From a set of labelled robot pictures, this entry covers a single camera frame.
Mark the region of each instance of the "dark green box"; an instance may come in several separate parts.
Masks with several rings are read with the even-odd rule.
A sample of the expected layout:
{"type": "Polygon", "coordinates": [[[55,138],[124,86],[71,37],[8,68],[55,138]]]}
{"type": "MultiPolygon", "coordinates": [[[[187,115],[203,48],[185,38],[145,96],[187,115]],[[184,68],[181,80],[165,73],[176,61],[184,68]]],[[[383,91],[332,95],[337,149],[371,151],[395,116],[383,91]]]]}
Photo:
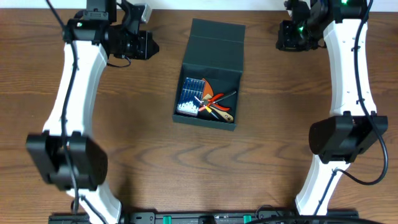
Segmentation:
{"type": "Polygon", "coordinates": [[[243,73],[243,46],[245,26],[222,22],[194,19],[191,34],[181,67],[177,93],[175,95],[173,121],[233,131],[236,127],[239,85],[243,73]],[[231,108],[228,113],[234,117],[233,123],[217,121],[206,111],[197,117],[177,113],[182,85],[185,79],[206,80],[214,94],[238,93],[220,102],[231,108]]]}

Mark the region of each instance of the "pliers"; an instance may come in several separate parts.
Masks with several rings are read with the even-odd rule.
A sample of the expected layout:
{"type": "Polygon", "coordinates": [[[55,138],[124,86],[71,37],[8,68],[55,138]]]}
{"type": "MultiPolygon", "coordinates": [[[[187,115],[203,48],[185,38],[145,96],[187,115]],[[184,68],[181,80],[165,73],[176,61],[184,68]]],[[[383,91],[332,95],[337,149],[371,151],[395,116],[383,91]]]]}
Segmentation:
{"type": "MultiPolygon", "coordinates": [[[[204,101],[199,100],[199,99],[197,98],[197,96],[194,96],[194,97],[195,97],[195,99],[196,99],[197,101],[199,101],[201,104],[203,104],[204,101]]],[[[219,119],[219,117],[217,117],[217,115],[214,114],[214,112],[210,109],[210,107],[208,107],[207,105],[205,105],[205,106],[203,106],[203,108],[206,109],[207,112],[209,112],[211,115],[213,115],[216,119],[219,119]]]]}
{"type": "Polygon", "coordinates": [[[230,108],[225,108],[223,106],[220,106],[219,104],[217,104],[218,102],[220,102],[221,100],[225,100],[229,97],[231,97],[232,95],[234,95],[236,93],[236,91],[233,91],[227,95],[224,95],[224,93],[219,93],[217,95],[215,95],[212,99],[210,100],[203,100],[200,101],[201,104],[203,104],[203,106],[201,108],[199,108],[199,111],[203,111],[206,109],[206,107],[214,107],[216,109],[219,109],[220,111],[229,111],[230,108]]]}

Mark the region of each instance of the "screwdriver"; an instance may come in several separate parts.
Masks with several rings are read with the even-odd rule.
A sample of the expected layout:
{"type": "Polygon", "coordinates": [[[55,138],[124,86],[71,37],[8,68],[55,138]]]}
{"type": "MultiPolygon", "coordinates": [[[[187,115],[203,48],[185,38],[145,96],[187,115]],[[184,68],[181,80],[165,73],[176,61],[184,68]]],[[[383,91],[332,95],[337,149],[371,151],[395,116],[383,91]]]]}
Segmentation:
{"type": "Polygon", "coordinates": [[[218,99],[215,100],[213,103],[218,103],[218,102],[220,102],[221,100],[225,100],[225,99],[227,99],[227,98],[229,98],[229,97],[235,95],[235,93],[236,93],[236,90],[234,90],[233,92],[231,92],[231,93],[229,93],[229,94],[227,94],[227,95],[225,95],[225,96],[222,96],[222,97],[218,98],[218,99]]]}
{"type": "MultiPolygon", "coordinates": [[[[196,96],[194,96],[194,97],[195,97],[195,99],[196,99],[197,101],[199,101],[200,103],[203,103],[202,100],[199,100],[196,96]]],[[[214,114],[213,110],[210,109],[210,107],[208,107],[208,106],[206,105],[205,108],[206,108],[207,112],[211,113],[211,115],[213,115],[216,119],[219,119],[219,117],[218,117],[216,114],[214,114]]]]}

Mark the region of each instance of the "wooden screwdriver handle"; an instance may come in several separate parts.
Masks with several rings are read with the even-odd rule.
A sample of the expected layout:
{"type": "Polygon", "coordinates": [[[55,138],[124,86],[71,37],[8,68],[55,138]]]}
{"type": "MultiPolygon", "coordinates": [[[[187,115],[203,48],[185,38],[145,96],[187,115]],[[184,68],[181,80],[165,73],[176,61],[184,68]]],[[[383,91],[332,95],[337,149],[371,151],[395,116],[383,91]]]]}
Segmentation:
{"type": "Polygon", "coordinates": [[[222,116],[226,122],[229,122],[229,123],[234,122],[234,117],[232,117],[229,113],[227,113],[225,111],[221,111],[221,110],[215,108],[214,106],[210,106],[210,107],[212,110],[217,112],[220,116],[222,116]]]}

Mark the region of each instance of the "red pliers handle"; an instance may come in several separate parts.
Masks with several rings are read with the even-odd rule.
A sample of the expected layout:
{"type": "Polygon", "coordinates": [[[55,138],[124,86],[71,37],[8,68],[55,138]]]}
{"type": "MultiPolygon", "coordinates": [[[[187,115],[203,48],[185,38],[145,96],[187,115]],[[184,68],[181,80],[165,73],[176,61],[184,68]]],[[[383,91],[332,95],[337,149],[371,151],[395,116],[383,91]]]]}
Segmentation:
{"type": "Polygon", "coordinates": [[[214,106],[215,108],[217,108],[217,109],[219,109],[219,110],[221,110],[221,111],[229,111],[229,109],[230,108],[225,108],[225,107],[223,107],[223,106],[220,106],[220,105],[218,105],[218,104],[216,104],[216,103],[213,103],[214,101],[216,101],[218,98],[220,98],[220,97],[222,97],[222,96],[224,96],[224,93],[219,93],[219,94],[217,94],[217,95],[215,95],[212,99],[210,99],[210,100],[205,100],[204,102],[203,102],[203,105],[204,106],[202,106],[201,108],[199,108],[199,111],[203,111],[204,109],[206,109],[206,106],[214,106]]]}

